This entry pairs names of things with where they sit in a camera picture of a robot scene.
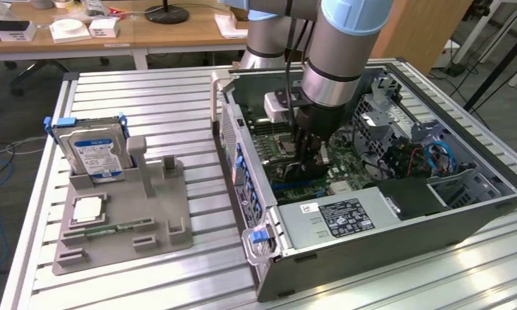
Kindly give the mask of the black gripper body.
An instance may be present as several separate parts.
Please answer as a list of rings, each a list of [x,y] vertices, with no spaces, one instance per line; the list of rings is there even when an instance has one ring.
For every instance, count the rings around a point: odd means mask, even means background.
[[[328,141],[340,128],[342,116],[344,106],[301,106],[296,114],[296,141],[304,141],[308,136]]]

